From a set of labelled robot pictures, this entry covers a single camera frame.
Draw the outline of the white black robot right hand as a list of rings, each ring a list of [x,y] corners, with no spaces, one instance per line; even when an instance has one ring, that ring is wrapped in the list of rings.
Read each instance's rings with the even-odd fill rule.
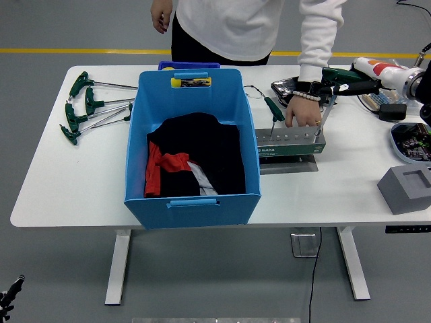
[[[354,96],[377,93],[380,88],[395,90],[400,96],[412,98],[410,87],[415,78],[422,74],[418,68],[408,68],[386,61],[358,57],[350,69],[323,69],[326,84],[317,90],[318,94]]]

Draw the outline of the person's right hand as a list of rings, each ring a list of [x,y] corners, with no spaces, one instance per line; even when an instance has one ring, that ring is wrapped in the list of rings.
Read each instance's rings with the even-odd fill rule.
[[[160,34],[165,34],[170,25],[173,10],[172,0],[153,0],[150,7],[153,27]]]

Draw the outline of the person's left hand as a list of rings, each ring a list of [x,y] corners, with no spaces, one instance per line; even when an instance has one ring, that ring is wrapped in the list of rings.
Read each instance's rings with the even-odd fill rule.
[[[322,120],[319,103],[300,96],[293,96],[286,109],[285,125],[293,127],[294,119],[299,127],[319,126]]]

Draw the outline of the black white robot left hand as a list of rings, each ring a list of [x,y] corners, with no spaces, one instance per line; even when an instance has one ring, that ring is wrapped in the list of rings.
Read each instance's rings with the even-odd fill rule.
[[[10,319],[8,314],[14,309],[12,301],[15,300],[16,295],[22,290],[22,285],[25,281],[25,276],[20,275],[7,291],[1,292],[1,322],[7,322]]]

